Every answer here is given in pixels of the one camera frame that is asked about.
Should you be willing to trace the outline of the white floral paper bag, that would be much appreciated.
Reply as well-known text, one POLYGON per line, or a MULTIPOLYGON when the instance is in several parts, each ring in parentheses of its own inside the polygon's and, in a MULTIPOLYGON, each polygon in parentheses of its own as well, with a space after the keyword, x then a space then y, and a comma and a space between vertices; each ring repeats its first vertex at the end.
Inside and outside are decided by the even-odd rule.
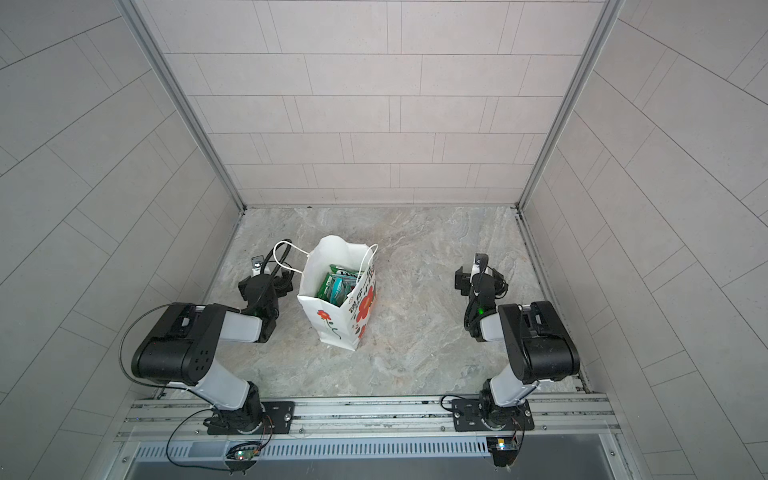
POLYGON ((321 342, 354 351, 373 311, 376 295, 376 244, 349 243, 336 235, 323 237, 309 252, 289 240, 273 247, 302 254, 305 265, 296 269, 278 258, 283 269, 301 276, 297 299, 321 342))

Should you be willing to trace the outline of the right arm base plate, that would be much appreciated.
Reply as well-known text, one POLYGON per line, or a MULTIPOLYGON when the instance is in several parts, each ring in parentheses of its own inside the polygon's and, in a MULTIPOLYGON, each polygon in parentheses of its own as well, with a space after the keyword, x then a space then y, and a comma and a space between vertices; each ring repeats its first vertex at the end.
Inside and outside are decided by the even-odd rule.
POLYGON ((450 397, 442 406, 449 408, 457 432, 531 431, 535 429, 528 402, 499 407, 493 401, 450 397))

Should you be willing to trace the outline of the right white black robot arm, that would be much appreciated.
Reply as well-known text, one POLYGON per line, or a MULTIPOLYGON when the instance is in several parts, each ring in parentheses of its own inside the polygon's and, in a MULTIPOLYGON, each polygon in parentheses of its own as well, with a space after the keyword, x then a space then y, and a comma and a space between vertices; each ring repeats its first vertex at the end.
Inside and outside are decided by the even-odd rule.
POLYGON ((508 292, 503 274, 476 256, 470 271, 454 273, 454 288, 468 299, 463 326, 478 342, 502 342, 508 363, 486 380, 476 415, 489 430, 531 429, 527 397, 543 382, 557 382, 580 369, 577 348, 551 302, 498 304, 508 292))

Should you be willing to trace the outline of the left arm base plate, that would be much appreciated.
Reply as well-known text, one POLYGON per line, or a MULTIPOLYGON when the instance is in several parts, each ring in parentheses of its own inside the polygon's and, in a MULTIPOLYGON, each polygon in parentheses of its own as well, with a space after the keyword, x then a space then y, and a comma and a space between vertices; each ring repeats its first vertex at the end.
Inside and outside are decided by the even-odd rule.
POLYGON ((292 401, 246 401, 237 410, 216 411, 203 425, 208 435, 287 434, 295 406, 292 401))

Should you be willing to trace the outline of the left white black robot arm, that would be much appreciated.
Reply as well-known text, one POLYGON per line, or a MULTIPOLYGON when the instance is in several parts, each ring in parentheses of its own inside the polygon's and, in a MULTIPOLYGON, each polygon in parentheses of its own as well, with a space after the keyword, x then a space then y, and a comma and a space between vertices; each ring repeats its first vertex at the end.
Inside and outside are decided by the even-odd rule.
POLYGON ((211 405, 210 435, 286 434, 295 404, 263 402, 258 387, 217 359, 222 341, 265 343, 276 327, 279 299, 293 290, 292 275, 261 273, 238 284, 244 310, 222 304, 175 302, 137 347, 131 373, 142 380, 186 390, 211 405))

